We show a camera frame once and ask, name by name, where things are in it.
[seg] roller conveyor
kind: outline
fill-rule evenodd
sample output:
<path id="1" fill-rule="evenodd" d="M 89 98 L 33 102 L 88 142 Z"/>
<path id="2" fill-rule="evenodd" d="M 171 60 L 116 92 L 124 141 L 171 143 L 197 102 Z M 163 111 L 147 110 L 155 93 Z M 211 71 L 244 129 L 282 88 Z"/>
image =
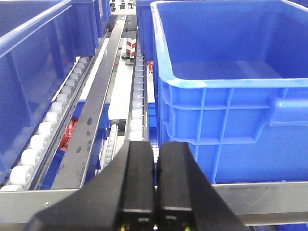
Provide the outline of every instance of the roller conveyor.
<path id="1" fill-rule="evenodd" d="M 106 35 L 107 37 L 110 36 L 106 51 L 101 51 L 102 44 L 105 40 L 103 38 L 100 47 L 97 49 L 96 56 L 82 57 L 75 64 L 74 69 L 72 69 L 61 90 L 59 90 L 59 94 L 55 97 L 50 111 L 46 113 L 45 119 L 38 126 L 36 134 L 30 140 L 28 148 L 22 153 L 16 167 L 12 169 L 9 180 L 0 190 L 0 206 L 1 208 L 6 208 L 0 211 L 2 222 L 0 224 L 0 230 L 22 230 L 35 213 L 45 208 L 48 209 L 40 212 L 33 220 L 35 221 L 38 218 L 38 220 L 43 221 L 42 224 L 46 224 L 46 226 L 41 226 L 43 227 L 42 230 L 53 230 L 54 227 L 57 227 L 57 230 L 68 230 L 66 229 L 67 227 L 63 228 L 61 226 L 64 224 L 60 222 L 59 217 L 55 214 L 49 214 L 53 212 L 53 209 L 57 207 L 69 208 L 67 210 L 61 210 L 63 213 L 60 214 L 63 217 L 68 216 L 68 220 L 69 216 L 73 216 L 74 218 L 77 216 L 74 214 L 74 208 L 80 209 L 84 215 L 91 211 L 89 215 L 95 218 L 99 211 L 97 207 L 99 209 L 109 208 L 110 205 L 108 202 L 110 201 L 117 201 L 118 204 L 117 207 L 113 208 L 114 210 L 103 209 L 103 214 L 106 219 L 99 219 L 100 217 L 97 217 L 100 220 L 98 225 L 102 229 L 117 230 L 122 228 L 128 230 L 129 225 L 131 227 L 136 227 L 137 225 L 136 229 L 139 229 L 139 223 L 141 223 L 142 227 L 145 226 L 143 228 L 144 230 L 152 230 L 157 225 L 162 230 L 182 230 L 183 228 L 185 230 L 187 227 L 196 230 L 204 230 L 205 227 L 210 230 L 232 230 L 230 228 L 232 225 L 234 225 L 233 230 L 246 230 L 239 220 L 246 226 L 308 222 L 308 184 L 306 182 L 238 183 L 212 186 L 205 184 L 208 191 L 204 194 L 198 194 L 192 189 L 196 186 L 190 183 L 193 179 L 192 176 L 198 174 L 196 170 L 198 168 L 186 152 L 182 153 L 184 159 L 188 158 L 186 161 L 181 162 L 179 160 L 180 158 L 176 158 L 172 161 L 165 159 L 164 162 L 161 162 L 162 170 L 166 168 L 166 163 L 174 163 L 174 168 L 173 170 L 168 169 L 170 171 L 169 174 L 161 175 L 164 177 L 158 183 L 158 188 L 160 184 L 165 185 L 164 187 L 173 184 L 175 188 L 170 188 L 167 192 L 158 192 L 157 195 L 165 199 L 164 202 L 166 205 L 161 204 L 162 207 L 156 210 L 157 208 L 154 207 L 156 205 L 156 194 L 154 192 L 155 182 L 150 182 L 150 186 L 148 186 L 148 184 L 140 180 L 139 183 L 144 186 L 144 188 L 140 189 L 138 188 L 138 181 L 135 181 L 135 179 L 143 178 L 134 175 L 136 174 L 134 173 L 134 166 L 140 165 L 140 169 L 138 169 L 140 171 L 152 169 L 151 166 L 154 164 L 152 161 L 148 162 L 147 165 L 140 163 L 143 160 L 143 157 L 140 156 L 141 153 L 147 153 L 148 156 L 153 157 L 149 149 L 149 143 L 133 142 L 133 144 L 129 144 L 126 141 L 121 151 L 117 154 L 116 147 L 117 145 L 121 145 L 121 136 L 119 134 L 122 132 L 123 127 L 120 121 L 114 121 L 109 131 L 108 140 L 102 142 L 99 148 L 102 169 L 98 169 L 96 174 L 101 173 L 101 175 L 97 176 L 95 180 L 92 180 L 89 186 L 85 185 L 84 187 L 91 153 L 95 148 L 96 133 L 101 120 L 102 110 L 107 102 L 108 91 L 112 90 L 112 87 L 110 87 L 110 83 L 114 81 L 112 70 L 117 59 L 121 38 L 124 33 L 136 33 L 131 31 L 128 33 L 125 31 L 125 18 L 125 16 L 116 17 L 115 26 L 111 34 L 109 35 L 107 33 Z M 137 55 L 133 67 L 129 114 L 125 121 L 124 139 L 148 141 L 147 64 L 144 61 L 138 44 L 139 41 L 137 43 Z M 100 52 L 104 52 L 103 58 L 102 60 L 98 60 L 100 64 L 92 88 L 90 89 L 68 150 L 63 157 L 60 170 L 54 179 L 52 189 L 38 190 L 42 185 L 61 136 L 71 118 L 82 89 L 87 82 Z M 177 154 L 181 153 L 181 151 L 186 150 L 184 144 L 182 145 L 179 148 L 176 144 L 175 146 L 170 144 L 167 153 L 171 154 L 175 150 L 178 150 Z M 118 155 L 120 156 L 117 162 L 112 161 Z M 180 167 L 187 162 L 189 164 L 186 167 Z M 183 181 L 186 178 L 185 175 L 188 176 L 187 182 Z M 175 182 L 174 179 L 182 179 L 182 181 Z M 200 177 L 200 179 L 200 182 L 207 181 L 206 178 Z M 114 195 L 110 194 L 112 187 L 117 187 L 117 193 Z M 187 193 L 184 198 L 189 198 L 189 200 L 187 199 L 185 201 L 184 199 L 180 200 L 178 198 L 174 201 L 173 205 L 169 205 L 168 203 L 170 202 L 171 204 L 172 198 L 174 198 L 172 192 L 181 192 L 181 190 Z M 206 205 L 211 208 L 210 212 L 200 210 L 197 199 L 191 199 L 194 197 L 193 195 L 196 198 L 202 198 L 204 195 L 213 198 L 213 204 Z M 67 197 L 69 197 L 66 200 L 67 204 L 60 202 L 53 207 L 57 202 Z M 78 205 L 81 200 L 87 197 L 91 198 L 89 207 L 83 204 Z M 141 213 L 136 212 L 139 208 L 133 208 L 133 205 L 139 204 L 140 202 L 143 202 L 145 204 L 144 206 L 151 207 L 151 209 L 145 209 Z M 213 215 L 213 213 L 217 215 L 216 218 L 212 221 L 207 220 L 211 217 L 209 215 Z M 50 223 L 48 223 L 49 221 L 46 218 L 50 218 L 50 216 L 54 220 L 50 220 Z M 75 230 L 79 230 L 75 227 L 82 224 L 83 226 L 80 226 L 81 229 L 86 227 L 87 230 L 91 230 L 96 222 L 94 218 L 90 219 L 84 216 L 80 218 L 80 223 L 74 224 L 72 221 L 69 225 L 72 225 Z M 216 225 L 221 222 L 225 222 L 226 226 L 217 228 Z M 33 224 L 28 225 L 27 230 L 41 229 L 41 227 L 31 225 Z"/>

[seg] white roller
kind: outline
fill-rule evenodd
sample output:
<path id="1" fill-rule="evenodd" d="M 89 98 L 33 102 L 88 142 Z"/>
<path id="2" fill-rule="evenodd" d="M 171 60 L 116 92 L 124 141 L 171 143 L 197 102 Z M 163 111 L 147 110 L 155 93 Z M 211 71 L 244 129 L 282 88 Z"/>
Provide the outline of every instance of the white roller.
<path id="1" fill-rule="evenodd" d="M 107 165 L 107 164 L 109 164 L 110 163 L 110 161 L 111 161 L 111 158 L 106 158 L 106 160 L 105 160 L 105 164 Z"/>
<path id="2" fill-rule="evenodd" d="M 83 68 L 81 68 L 81 67 L 75 67 L 74 70 L 73 70 L 73 73 L 77 73 L 77 74 L 80 74 L 80 75 L 82 74 L 82 72 L 83 72 Z"/>
<path id="3" fill-rule="evenodd" d="M 130 130 L 141 131 L 143 127 L 142 119 L 132 119 L 130 121 Z"/>
<path id="4" fill-rule="evenodd" d="M 48 143 L 49 135 L 34 135 L 30 141 L 30 149 L 44 149 Z"/>
<path id="5" fill-rule="evenodd" d="M 86 67 L 86 64 L 83 63 L 83 62 L 78 62 L 78 63 L 76 64 L 76 67 L 82 68 L 82 70 L 84 70 L 85 67 Z"/>
<path id="6" fill-rule="evenodd" d="M 143 84 L 143 78 L 142 77 L 135 77 L 134 83 Z"/>
<path id="7" fill-rule="evenodd" d="M 111 158 L 112 157 L 112 153 L 107 153 L 106 154 L 106 158 Z"/>
<path id="8" fill-rule="evenodd" d="M 38 128 L 39 135 L 51 135 L 54 131 L 55 124 L 53 122 L 44 122 Z"/>
<path id="9" fill-rule="evenodd" d="M 70 87 L 70 86 L 63 86 L 63 87 L 61 88 L 61 93 L 67 94 L 67 96 L 69 97 L 69 96 L 71 96 L 71 94 L 73 93 L 73 88 Z"/>
<path id="10" fill-rule="evenodd" d="M 143 84 L 135 83 L 134 84 L 134 91 L 143 91 Z"/>
<path id="11" fill-rule="evenodd" d="M 51 105 L 51 111 L 52 112 L 58 112 L 58 113 L 62 113 L 62 111 L 64 110 L 64 105 L 62 102 L 53 102 Z"/>
<path id="12" fill-rule="evenodd" d="M 133 92 L 133 100 L 141 100 L 143 98 L 142 91 L 134 91 Z"/>
<path id="13" fill-rule="evenodd" d="M 82 63 L 87 63 L 89 61 L 89 58 L 88 57 L 81 57 L 79 59 L 79 62 L 82 62 Z"/>
<path id="14" fill-rule="evenodd" d="M 16 166 L 12 169 L 10 175 L 10 182 L 12 185 L 25 186 L 33 172 L 33 167 L 31 166 Z"/>
<path id="15" fill-rule="evenodd" d="M 111 141 L 111 142 L 114 142 L 115 139 L 116 139 L 116 138 L 115 138 L 114 136 L 109 137 L 109 141 Z"/>
<path id="16" fill-rule="evenodd" d="M 0 189 L 0 192 L 15 192 L 23 190 L 24 189 L 21 185 L 5 185 Z"/>
<path id="17" fill-rule="evenodd" d="M 71 74 L 69 75 L 69 78 L 70 78 L 70 79 L 79 80 L 80 74 L 78 74 L 78 73 L 71 73 Z"/>
<path id="18" fill-rule="evenodd" d="M 142 119 L 142 109 L 132 109 L 131 118 L 132 119 Z"/>
<path id="19" fill-rule="evenodd" d="M 24 150 L 20 159 L 21 165 L 30 165 L 34 167 L 38 163 L 41 154 L 42 151 L 40 149 Z"/>
<path id="20" fill-rule="evenodd" d="M 131 131 L 129 138 L 131 141 L 142 141 L 142 131 Z"/>
<path id="21" fill-rule="evenodd" d="M 48 112 L 46 113 L 45 121 L 46 122 L 52 122 L 57 123 L 60 119 L 60 113 L 58 112 Z"/>
<path id="22" fill-rule="evenodd" d="M 65 82 L 65 85 L 66 86 L 69 86 L 69 87 L 73 87 L 75 88 L 76 85 L 77 85 L 77 81 L 75 79 L 68 79 L 66 82 Z"/>
<path id="23" fill-rule="evenodd" d="M 133 108 L 141 109 L 141 108 L 142 108 L 143 101 L 142 101 L 142 100 L 133 100 L 132 104 L 133 104 L 133 105 L 132 105 Z"/>
<path id="24" fill-rule="evenodd" d="M 59 93 L 57 95 L 56 101 L 63 103 L 63 105 L 65 106 L 67 104 L 67 101 L 68 101 L 68 95 L 64 94 L 64 93 Z"/>
<path id="25" fill-rule="evenodd" d="M 108 147 L 113 147 L 115 142 L 109 142 Z"/>

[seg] gray metal surface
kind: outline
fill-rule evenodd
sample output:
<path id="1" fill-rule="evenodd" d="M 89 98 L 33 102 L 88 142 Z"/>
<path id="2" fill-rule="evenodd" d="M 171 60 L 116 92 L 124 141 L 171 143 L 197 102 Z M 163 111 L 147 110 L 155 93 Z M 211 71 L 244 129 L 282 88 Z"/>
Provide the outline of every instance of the gray metal surface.
<path id="1" fill-rule="evenodd" d="M 125 18 L 125 16 L 119 16 L 116 21 L 75 132 L 54 180 L 53 189 L 83 186 Z"/>
<path id="2" fill-rule="evenodd" d="M 247 226 L 308 222 L 308 182 L 213 185 Z"/>
<path id="3" fill-rule="evenodd" d="M 143 140 L 149 140 L 149 105 L 148 105 L 148 84 L 147 84 L 147 65 L 143 63 Z"/>
<path id="4" fill-rule="evenodd" d="M 32 190 L 22 192 L 0 193 L 0 222 L 1 223 L 27 223 L 32 216 L 58 201 L 68 197 L 77 189 L 69 190 Z"/>

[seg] metal rail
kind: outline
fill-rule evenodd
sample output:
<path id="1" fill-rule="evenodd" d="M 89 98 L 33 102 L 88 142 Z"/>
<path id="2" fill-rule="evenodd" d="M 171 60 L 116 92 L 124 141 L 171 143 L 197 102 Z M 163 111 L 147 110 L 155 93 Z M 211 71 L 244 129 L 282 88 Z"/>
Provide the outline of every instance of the metal rail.
<path id="1" fill-rule="evenodd" d="M 125 18 L 119 16 L 116 21 L 75 132 L 54 180 L 53 189 L 80 188 L 84 184 Z"/>
<path id="2" fill-rule="evenodd" d="M 247 226 L 308 223 L 308 182 L 212 185 Z"/>

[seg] blue plastic crate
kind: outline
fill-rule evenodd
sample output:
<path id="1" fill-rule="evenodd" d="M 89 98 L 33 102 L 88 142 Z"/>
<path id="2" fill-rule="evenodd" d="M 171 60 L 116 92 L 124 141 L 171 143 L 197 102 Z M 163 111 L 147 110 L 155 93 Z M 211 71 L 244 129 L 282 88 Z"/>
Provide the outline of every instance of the blue plastic crate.
<path id="1" fill-rule="evenodd" d="M 279 225 L 277 226 L 278 231 L 308 231 L 308 224 L 298 225 Z"/>
<path id="2" fill-rule="evenodd" d="M 98 0 L 72 0 L 70 24 L 77 56 L 94 56 L 103 36 Z"/>
<path id="3" fill-rule="evenodd" d="M 111 8 L 110 3 L 108 0 L 99 0 L 100 4 L 100 14 L 101 14 L 101 21 L 104 25 L 103 28 L 107 28 L 109 23 L 109 17 L 111 16 Z"/>
<path id="4" fill-rule="evenodd" d="M 0 182 L 75 61 L 71 2 L 0 1 Z"/>
<path id="5" fill-rule="evenodd" d="M 300 4 L 302 6 L 308 7 L 308 1 L 307 0 L 292 0 L 292 2 L 295 2 L 295 3 Z"/>
<path id="6" fill-rule="evenodd" d="M 79 118 L 84 104 L 85 104 L 85 101 L 78 102 L 75 108 L 75 111 L 73 113 L 73 117 L 77 119 Z M 94 148 L 92 151 L 90 165 L 88 167 L 88 172 L 86 175 L 85 183 L 87 183 L 89 180 L 91 180 L 94 177 L 94 173 L 96 169 L 101 169 L 100 160 L 99 160 L 100 147 L 101 147 L 102 141 L 105 141 L 107 139 L 107 129 L 110 128 L 108 110 L 109 110 L 109 104 L 106 103 L 103 109 L 99 129 L 98 129 L 97 136 L 95 139 Z M 60 164 L 62 162 L 64 155 L 65 155 L 65 151 L 61 149 L 57 150 L 57 152 L 55 153 L 55 156 L 53 157 L 51 165 L 48 168 L 45 179 L 40 189 L 51 189 L 53 181 L 57 175 L 57 172 L 59 170 L 59 167 L 60 167 Z"/>
<path id="7" fill-rule="evenodd" d="M 285 0 L 151 8 L 160 143 L 187 141 L 212 183 L 307 180 L 308 9 Z"/>
<path id="8" fill-rule="evenodd" d="M 136 15 L 141 52 L 147 62 L 153 61 L 153 22 L 151 2 L 157 0 L 136 0 Z"/>

